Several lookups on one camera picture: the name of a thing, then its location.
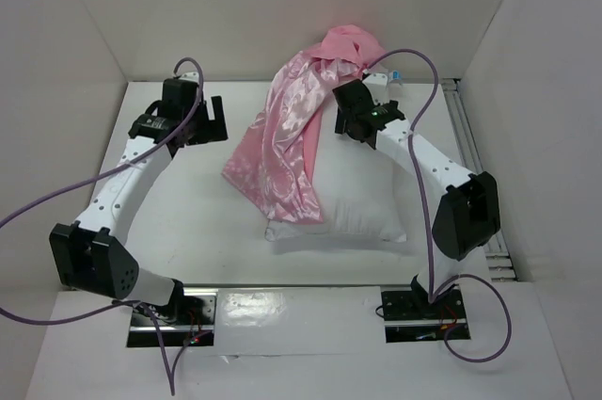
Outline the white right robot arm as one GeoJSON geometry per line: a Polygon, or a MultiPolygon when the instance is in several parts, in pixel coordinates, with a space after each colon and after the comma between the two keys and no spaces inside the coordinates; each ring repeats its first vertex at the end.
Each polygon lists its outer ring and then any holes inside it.
{"type": "Polygon", "coordinates": [[[451,160],[414,130],[396,101],[376,101],[367,83],[356,79],[333,90],[335,133],[367,144],[415,176],[427,265],[411,281],[410,305],[417,315],[430,317],[441,309],[468,254],[500,229],[497,182],[451,160]]]}

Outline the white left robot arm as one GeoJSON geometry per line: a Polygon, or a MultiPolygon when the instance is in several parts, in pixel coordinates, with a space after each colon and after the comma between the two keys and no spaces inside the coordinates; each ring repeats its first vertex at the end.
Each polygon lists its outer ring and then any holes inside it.
{"type": "Polygon", "coordinates": [[[126,242],[139,208],[177,152],[227,138],[222,99],[204,101],[197,74],[165,80],[160,100],[133,122],[117,172],[71,225],[52,229],[49,241],[61,283],[145,303],[166,324],[196,307],[180,281],[142,268],[126,242]]]}

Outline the pink satin pillowcase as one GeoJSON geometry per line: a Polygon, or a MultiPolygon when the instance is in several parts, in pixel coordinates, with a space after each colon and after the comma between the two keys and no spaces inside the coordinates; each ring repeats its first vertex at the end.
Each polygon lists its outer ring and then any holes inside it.
{"type": "Polygon", "coordinates": [[[294,55],[274,76],[263,110],[247,128],[223,177],[268,219],[323,220],[308,169],[319,135],[315,119],[333,88],[361,76],[384,53],[377,39],[348,24],[294,55]]]}

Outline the white pillow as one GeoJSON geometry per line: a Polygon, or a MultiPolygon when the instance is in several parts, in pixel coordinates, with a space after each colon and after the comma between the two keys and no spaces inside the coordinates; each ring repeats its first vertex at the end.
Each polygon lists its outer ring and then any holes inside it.
{"type": "Polygon", "coordinates": [[[391,243],[406,240],[393,194],[392,161],[347,135],[337,135],[337,110],[333,97],[322,106],[312,179],[324,222],[300,225],[270,220],[266,240],[304,236],[368,237],[391,243]]]}

